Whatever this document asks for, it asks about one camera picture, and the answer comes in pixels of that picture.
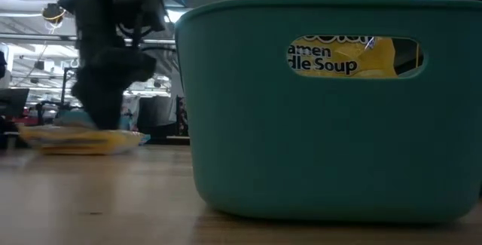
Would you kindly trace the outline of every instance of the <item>table surface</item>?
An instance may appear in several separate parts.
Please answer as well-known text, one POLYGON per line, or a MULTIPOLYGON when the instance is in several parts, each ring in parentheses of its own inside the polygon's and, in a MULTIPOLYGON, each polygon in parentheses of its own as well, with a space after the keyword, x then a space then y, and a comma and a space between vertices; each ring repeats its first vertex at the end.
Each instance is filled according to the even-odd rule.
POLYGON ((209 209, 192 174, 185 146, 2 167, 0 244, 482 244, 482 205, 424 227, 242 219, 209 209))

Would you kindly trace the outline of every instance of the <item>desk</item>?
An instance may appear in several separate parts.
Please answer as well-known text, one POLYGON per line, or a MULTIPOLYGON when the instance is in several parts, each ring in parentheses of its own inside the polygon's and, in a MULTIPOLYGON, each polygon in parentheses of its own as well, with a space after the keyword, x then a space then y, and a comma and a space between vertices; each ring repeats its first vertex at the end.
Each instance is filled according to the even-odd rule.
POLYGON ((438 227, 242 219, 196 193, 186 146, 118 156, 45 156, 0 170, 0 244, 480 245, 482 205, 438 227))

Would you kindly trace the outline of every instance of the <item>teal plastic bin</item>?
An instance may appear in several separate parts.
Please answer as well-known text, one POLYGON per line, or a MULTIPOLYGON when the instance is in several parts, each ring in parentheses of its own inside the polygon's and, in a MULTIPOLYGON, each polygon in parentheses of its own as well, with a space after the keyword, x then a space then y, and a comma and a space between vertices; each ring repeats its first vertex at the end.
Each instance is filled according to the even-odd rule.
POLYGON ((236 0, 176 26, 194 178, 241 216, 446 222, 482 182, 482 4, 236 0), (310 78, 286 51, 303 35, 412 38, 409 78, 310 78))

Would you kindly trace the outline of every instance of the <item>computer monitor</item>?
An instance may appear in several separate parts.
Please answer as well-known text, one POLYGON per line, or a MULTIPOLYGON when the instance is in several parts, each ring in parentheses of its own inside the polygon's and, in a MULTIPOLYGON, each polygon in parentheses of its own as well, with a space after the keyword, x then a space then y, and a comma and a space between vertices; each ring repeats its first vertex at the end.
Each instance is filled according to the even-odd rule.
POLYGON ((20 118, 30 89, 0 89, 0 115, 20 118))

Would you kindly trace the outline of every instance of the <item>packaging label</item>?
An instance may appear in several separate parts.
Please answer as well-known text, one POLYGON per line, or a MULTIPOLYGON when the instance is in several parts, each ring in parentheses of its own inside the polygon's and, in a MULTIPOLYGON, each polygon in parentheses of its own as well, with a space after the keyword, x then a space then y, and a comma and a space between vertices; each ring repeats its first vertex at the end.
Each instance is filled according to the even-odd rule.
POLYGON ((391 38, 306 35, 293 41, 289 66, 315 77, 396 78, 391 38))

